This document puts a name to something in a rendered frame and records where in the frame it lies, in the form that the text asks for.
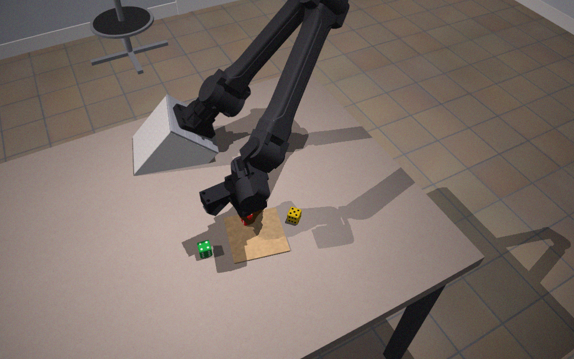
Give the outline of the yellow dice with black pips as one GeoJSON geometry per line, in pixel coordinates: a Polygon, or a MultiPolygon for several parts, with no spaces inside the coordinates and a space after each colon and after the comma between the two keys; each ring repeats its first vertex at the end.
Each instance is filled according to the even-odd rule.
{"type": "Polygon", "coordinates": [[[298,223],[301,218],[301,209],[297,207],[290,207],[287,214],[287,221],[291,223],[298,223]]]}

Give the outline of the tan mat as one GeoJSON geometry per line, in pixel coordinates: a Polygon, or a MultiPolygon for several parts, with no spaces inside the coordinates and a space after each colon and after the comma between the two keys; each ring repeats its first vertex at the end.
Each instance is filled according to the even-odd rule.
{"type": "Polygon", "coordinates": [[[238,214],[224,221],[234,264],[290,251],[276,207],[264,209],[247,226],[238,214]]]}

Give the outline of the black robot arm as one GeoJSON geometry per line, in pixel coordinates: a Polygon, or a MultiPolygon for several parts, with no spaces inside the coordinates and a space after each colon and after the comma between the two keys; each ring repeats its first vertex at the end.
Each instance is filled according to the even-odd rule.
{"type": "Polygon", "coordinates": [[[287,0],[235,63],[204,80],[195,101],[186,108],[174,105],[181,129],[214,137],[216,116],[239,114],[251,94],[248,85],[253,77],[302,22],[264,115],[240,149],[241,156],[232,160],[232,174],[200,191],[206,213],[216,216],[229,198],[245,213],[265,206],[270,197],[268,173],[284,162],[293,119],[317,58],[329,31],[342,27],[348,10],[348,0],[287,0]]]}

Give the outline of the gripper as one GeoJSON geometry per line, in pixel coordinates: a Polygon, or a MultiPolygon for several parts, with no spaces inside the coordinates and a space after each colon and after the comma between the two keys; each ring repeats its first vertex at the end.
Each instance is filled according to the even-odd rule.
{"type": "Polygon", "coordinates": [[[258,216],[258,214],[260,214],[260,213],[265,209],[265,207],[267,207],[267,202],[266,202],[266,200],[265,200],[265,206],[262,207],[262,209],[258,210],[257,212],[254,212],[254,213],[245,213],[245,212],[243,212],[241,209],[237,209],[237,207],[235,206],[235,204],[232,202],[232,199],[231,199],[231,198],[229,198],[229,200],[230,200],[230,203],[232,203],[232,206],[236,209],[237,214],[239,215],[239,217],[240,217],[245,223],[247,223],[248,225],[251,224],[251,223],[254,223],[255,219],[256,219],[257,216],[258,216]],[[253,214],[251,220],[248,219],[249,214],[253,214]]]}

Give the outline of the green dice with white pips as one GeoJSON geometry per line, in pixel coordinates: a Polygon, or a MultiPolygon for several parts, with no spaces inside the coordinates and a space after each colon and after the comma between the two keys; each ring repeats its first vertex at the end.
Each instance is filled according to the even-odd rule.
{"type": "Polygon", "coordinates": [[[197,247],[198,251],[200,252],[200,258],[205,258],[209,257],[210,255],[213,255],[209,239],[202,242],[198,242],[197,247]]]}

